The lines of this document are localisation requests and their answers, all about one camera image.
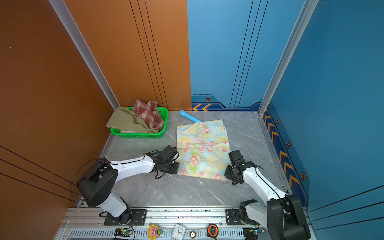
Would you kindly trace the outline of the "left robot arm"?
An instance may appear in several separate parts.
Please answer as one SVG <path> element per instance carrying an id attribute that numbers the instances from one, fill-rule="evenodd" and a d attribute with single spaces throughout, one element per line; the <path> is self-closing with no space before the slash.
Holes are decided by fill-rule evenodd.
<path id="1" fill-rule="evenodd" d="M 163 150 L 144 153 L 135 159 L 123 161 L 97 159 L 79 178 L 76 187 L 89 207 L 103 209 L 120 225 L 131 225 L 134 213 L 122 198 L 112 193 L 115 183 L 135 175 L 152 172 L 156 173 L 155 179 L 162 178 L 165 174 L 177 174 L 180 166 L 177 162 L 179 155 L 176 148 L 167 146 Z"/>

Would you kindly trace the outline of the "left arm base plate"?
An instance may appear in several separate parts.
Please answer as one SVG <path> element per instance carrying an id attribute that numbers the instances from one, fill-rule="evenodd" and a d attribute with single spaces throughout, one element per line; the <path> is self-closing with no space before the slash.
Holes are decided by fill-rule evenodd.
<path id="1" fill-rule="evenodd" d="M 105 226 L 143 226 L 147 217 L 146 209 L 130 209 L 123 212 L 117 218 L 107 213 L 105 218 Z"/>

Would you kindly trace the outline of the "floral pastel skirt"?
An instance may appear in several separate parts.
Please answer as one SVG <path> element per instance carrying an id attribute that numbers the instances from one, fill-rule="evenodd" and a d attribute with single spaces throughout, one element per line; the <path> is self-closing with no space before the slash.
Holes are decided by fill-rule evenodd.
<path id="1" fill-rule="evenodd" d="M 177 126 L 178 174 L 225 181 L 231 164 L 228 133 L 222 120 Z"/>

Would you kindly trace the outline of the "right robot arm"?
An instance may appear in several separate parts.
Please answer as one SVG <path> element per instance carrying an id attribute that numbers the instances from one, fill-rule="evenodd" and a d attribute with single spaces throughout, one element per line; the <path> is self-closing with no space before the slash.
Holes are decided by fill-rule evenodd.
<path id="1" fill-rule="evenodd" d="M 229 153 L 231 164 L 225 171 L 232 185 L 247 184 L 261 198 L 240 203 L 240 221 L 246 225 L 265 227 L 272 240 L 308 240 L 310 228 L 302 202 L 274 186 L 262 173 L 261 167 L 244 160 L 240 151 Z"/>

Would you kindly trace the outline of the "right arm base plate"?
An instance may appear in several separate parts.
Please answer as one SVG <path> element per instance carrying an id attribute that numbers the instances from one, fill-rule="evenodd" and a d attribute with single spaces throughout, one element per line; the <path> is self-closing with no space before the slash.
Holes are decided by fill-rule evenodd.
<path id="1" fill-rule="evenodd" d="M 226 209 L 226 223 L 228 226 L 247 225 L 242 219 L 238 209 Z"/>

